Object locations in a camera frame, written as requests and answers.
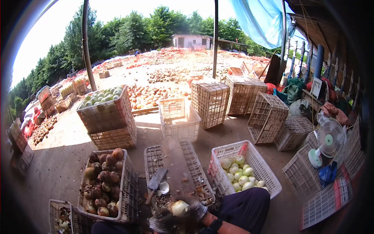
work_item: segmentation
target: gloved hand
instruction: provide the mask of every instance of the gloved hand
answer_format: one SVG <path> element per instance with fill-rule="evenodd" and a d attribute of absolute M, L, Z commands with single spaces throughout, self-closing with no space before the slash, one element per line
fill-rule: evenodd
<path fill-rule="evenodd" d="M 153 216 L 149 219 L 149 228 L 158 233 L 169 233 L 171 223 L 174 223 L 174 217 L 172 214 L 163 216 L 161 219 Z"/>
<path fill-rule="evenodd" d="M 187 209 L 183 210 L 183 213 L 185 213 L 187 216 L 194 217 L 198 222 L 204 217 L 204 215 L 208 211 L 208 207 L 201 204 L 200 201 L 186 198 L 182 200 L 184 200 L 189 205 Z"/>

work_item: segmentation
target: knife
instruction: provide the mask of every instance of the knife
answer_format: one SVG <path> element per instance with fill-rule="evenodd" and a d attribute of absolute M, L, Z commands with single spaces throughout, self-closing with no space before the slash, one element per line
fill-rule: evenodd
<path fill-rule="evenodd" d="M 154 175 L 151 181 L 149 182 L 147 187 L 151 189 L 152 191 L 151 191 L 151 194 L 148 195 L 148 198 L 145 202 L 147 205 L 150 205 L 152 203 L 152 198 L 155 194 L 155 191 L 159 187 L 161 180 L 167 171 L 168 171 L 167 169 L 159 167 L 156 171 L 156 175 Z"/>

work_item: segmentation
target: blue tarp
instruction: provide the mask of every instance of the blue tarp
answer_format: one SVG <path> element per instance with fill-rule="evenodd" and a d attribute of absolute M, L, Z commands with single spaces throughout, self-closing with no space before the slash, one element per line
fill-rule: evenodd
<path fill-rule="evenodd" d="M 257 44 L 274 49 L 282 45 L 283 16 L 274 0 L 229 0 L 243 31 Z M 296 28 L 286 14 L 287 33 L 292 37 Z"/>

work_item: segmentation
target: small house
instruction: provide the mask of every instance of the small house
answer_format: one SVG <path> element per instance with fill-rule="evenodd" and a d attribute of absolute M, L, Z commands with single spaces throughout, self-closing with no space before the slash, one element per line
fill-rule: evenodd
<path fill-rule="evenodd" d="M 186 35 L 174 34 L 172 35 L 172 42 L 175 47 L 180 48 L 195 48 L 195 49 L 210 49 L 211 37 L 203 35 Z"/>

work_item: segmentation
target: electric fan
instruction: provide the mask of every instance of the electric fan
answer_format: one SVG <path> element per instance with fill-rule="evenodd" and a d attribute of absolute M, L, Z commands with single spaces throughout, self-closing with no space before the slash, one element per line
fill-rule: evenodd
<path fill-rule="evenodd" d="M 320 123 L 318 133 L 314 131 L 314 134 L 319 148 L 311 149 L 308 157 L 310 163 L 318 169 L 322 166 L 321 153 L 328 158 L 333 158 L 340 153 L 344 143 L 344 132 L 338 121 L 329 118 Z"/>

